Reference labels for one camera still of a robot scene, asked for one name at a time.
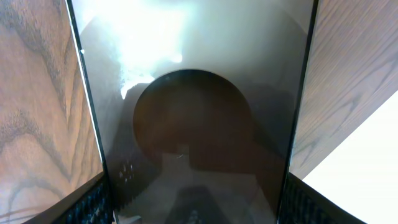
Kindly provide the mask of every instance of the wood grain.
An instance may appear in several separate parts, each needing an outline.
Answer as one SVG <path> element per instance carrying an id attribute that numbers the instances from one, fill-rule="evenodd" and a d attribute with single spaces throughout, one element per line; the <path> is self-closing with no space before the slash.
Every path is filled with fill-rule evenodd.
<path id="1" fill-rule="evenodd" d="M 65 1 L 0 1 L 0 223 L 102 171 Z"/>
<path id="2" fill-rule="evenodd" d="M 314 34 L 290 166 L 301 179 L 398 90 L 398 1 L 320 1 Z"/>

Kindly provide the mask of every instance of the black edge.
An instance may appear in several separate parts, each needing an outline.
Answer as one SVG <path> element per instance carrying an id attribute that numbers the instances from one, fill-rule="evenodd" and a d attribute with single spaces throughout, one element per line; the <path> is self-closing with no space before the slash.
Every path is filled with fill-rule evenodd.
<path id="1" fill-rule="evenodd" d="M 92 116 L 92 122 L 94 124 L 95 132 L 96 132 L 96 137 L 97 137 L 97 142 L 98 142 L 98 147 L 99 147 L 99 153 L 101 154 L 101 160 L 102 160 L 102 167 L 104 171 L 104 176 L 106 178 L 106 181 L 109 183 L 109 193 L 110 193 L 110 198 L 111 198 L 111 206 L 114 208 L 114 200 L 113 200 L 113 191 L 111 189 L 111 180 L 109 178 L 109 173 L 108 173 L 108 167 L 106 165 L 106 159 L 105 159 L 105 153 L 104 149 L 102 146 L 102 141 L 101 141 L 101 135 L 100 135 L 100 129 L 98 127 L 98 122 L 96 118 L 96 113 L 95 113 L 95 107 L 94 107 L 94 102 L 93 102 L 93 96 L 91 95 L 91 88 L 90 88 L 90 82 L 88 80 L 87 76 L 87 71 L 86 71 L 86 64 L 84 60 L 84 55 L 82 54 L 81 50 L 81 42 L 80 42 L 80 36 L 78 28 L 77 28 L 77 23 L 76 23 L 76 17 L 75 17 L 75 11 L 73 10 L 73 4 L 72 0 L 65 0 L 68 8 L 68 15 L 69 15 L 69 20 L 70 20 L 70 27 L 73 33 L 73 38 L 75 40 L 75 47 L 77 51 L 77 56 L 78 56 L 78 61 L 81 63 L 80 69 L 81 69 L 81 77 L 84 78 L 84 83 L 85 83 L 85 88 L 86 88 L 86 94 L 87 94 L 87 99 L 90 104 L 90 109 L 91 109 L 91 116 Z M 115 213 L 116 217 L 116 223 L 119 223 L 118 215 L 116 214 L 116 211 L 113 211 Z"/>
<path id="2" fill-rule="evenodd" d="M 293 125 L 292 125 L 292 130 L 290 133 L 290 141 L 289 141 L 289 149 L 290 150 L 287 152 L 285 169 L 284 169 L 285 176 L 282 180 L 282 189 L 279 193 L 279 204 L 278 204 L 277 213 L 276 213 L 277 223 L 279 223 L 279 215 L 280 215 L 280 209 L 281 209 L 281 204 L 282 204 L 282 196 L 285 191 L 286 180 L 287 180 L 287 176 L 289 174 L 290 160 L 292 158 L 297 121 L 299 120 L 300 105 L 301 105 L 301 101 L 302 101 L 302 95 L 303 95 L 303 89 L 304 89 L 304 83 L 305 83 L 305 74 L 307 72 L 308 58 L 309 58 L 309 55 L 311 52 L 311 42 L 313 39 L 313 32 L 315 30 L 315 22 L 316 22 L 316 18 L 317 18 L 318 7 L 319 7 L 319 0 L 314 0 L 313 6 L 312 6 L 311 19 L 310 19 L 310 27 L 308 29 L 308 35 L 307 35 L 307 43 L 305 46 L 305 54 L 304 54 L 302 72 L 301 72 L 301 77 L 300 77 L 300 85 L 298 87 L 298 94 L 297 94 L 297 99 L 296 99 L 297 104 L 296 104 L 296 109 L 294 110 Z"/>
<path id="3" fill-rule="evenodd" d="M 331 202 L 325 196 L 317 192 L 306 183 L 302 182 L 293 174 L 289 175 L 289 180 L 293 182 L 300 190 L 304 191 L 305 194 L 308 195 L 317 206 L 331 216 L 332 219 L 334 219 L 334 221 L 337 223 L 364 224 L 363 221 Z"/>

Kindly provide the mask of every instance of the glass panel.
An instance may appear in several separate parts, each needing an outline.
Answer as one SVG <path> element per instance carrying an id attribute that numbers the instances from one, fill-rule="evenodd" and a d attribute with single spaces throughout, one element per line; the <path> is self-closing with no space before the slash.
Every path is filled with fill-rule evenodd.
<path id="1" fill-rule="evenodd" d="M 275 223 L 312 5 L 76 2 L 119 219 Z"/>

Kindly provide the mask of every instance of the wooden surface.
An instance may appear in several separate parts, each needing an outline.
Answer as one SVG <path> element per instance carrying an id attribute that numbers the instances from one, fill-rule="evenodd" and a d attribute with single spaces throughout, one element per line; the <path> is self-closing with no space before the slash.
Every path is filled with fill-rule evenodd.
<path id="1" fill-rule="evenodd" d="M 102 171 L 65 1 L 0 1 L 0 223 Z"/>
<path id="2" fill-rule="evenodd" d="M 316 24 L 290 166 L 301 179 L 398 90 L 398 1 L 320 1 Z"/>

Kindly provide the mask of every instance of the circular opening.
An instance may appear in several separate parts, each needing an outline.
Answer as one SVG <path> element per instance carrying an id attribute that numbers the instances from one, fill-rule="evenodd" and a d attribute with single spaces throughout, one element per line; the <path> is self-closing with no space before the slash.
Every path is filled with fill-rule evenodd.
<path id="1" fill-rule="evenodd" d="M 133 128 L 149 158 L 159 152 L 227 153 L 253 136 L 251 111 L 241 92 L 203 70 L 179 70 L 151 83 L 138 99 Z"/>

